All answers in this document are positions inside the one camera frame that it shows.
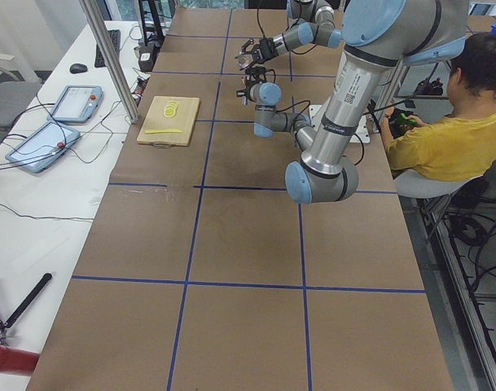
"red cylinder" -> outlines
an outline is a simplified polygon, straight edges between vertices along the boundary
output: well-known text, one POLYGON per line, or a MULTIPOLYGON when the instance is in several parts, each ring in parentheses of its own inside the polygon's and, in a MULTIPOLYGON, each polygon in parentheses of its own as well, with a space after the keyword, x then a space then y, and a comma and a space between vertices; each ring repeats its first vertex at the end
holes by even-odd
POLYGON ((0 345, 0 373, 31 376, 39 354, 0 345))

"person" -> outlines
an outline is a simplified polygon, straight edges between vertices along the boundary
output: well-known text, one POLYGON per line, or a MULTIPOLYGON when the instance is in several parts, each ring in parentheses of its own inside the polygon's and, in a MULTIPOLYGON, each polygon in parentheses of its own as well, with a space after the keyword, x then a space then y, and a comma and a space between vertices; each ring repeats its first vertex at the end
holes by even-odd
POLYGON ((450 61, 446 87, 454 110, 393 138, 385 112, 381 138, 393 174, 414 169, 429 179, 463 181, 481 176, 496 160, 496 35, 478 33, 465 41, 463 52, 450 61))

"black keyboard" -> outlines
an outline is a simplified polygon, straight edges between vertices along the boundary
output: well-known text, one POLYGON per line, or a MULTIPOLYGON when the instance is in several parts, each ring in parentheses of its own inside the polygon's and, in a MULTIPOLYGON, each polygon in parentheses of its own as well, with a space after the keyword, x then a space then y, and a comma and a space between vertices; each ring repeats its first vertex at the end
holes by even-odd
MULTIPOLYGON (((121 44, 121 31, 120 30, 108 30, 108 35, 110 36, 110 41, 114 46, 114 50, 116 51, 117 58, 119 58, 119 49, 121 44)), ((94 66, 96 68, 102 68, 105 65, 103 53, 101 53, 101 49, 99 49, 99 45, 95 46, 95 62, 94 66)))

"black mouse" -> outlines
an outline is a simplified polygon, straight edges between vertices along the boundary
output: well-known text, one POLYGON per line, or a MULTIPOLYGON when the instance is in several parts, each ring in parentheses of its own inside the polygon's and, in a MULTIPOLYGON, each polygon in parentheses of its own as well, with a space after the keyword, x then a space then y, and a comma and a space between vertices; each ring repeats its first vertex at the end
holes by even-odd
POLYGON ((83 73, 88 71, 88 67, 84 64, 72 64, 70 66, 70 73, 83 73))

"wooden board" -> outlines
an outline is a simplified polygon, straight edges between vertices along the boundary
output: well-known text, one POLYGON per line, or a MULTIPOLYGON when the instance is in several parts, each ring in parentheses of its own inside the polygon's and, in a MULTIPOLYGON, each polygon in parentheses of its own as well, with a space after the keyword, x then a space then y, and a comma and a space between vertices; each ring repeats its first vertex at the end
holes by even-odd
POLYGON ((199 98, 156 96, 148 109, 137 142, 187 147, 199 105, 199 98))

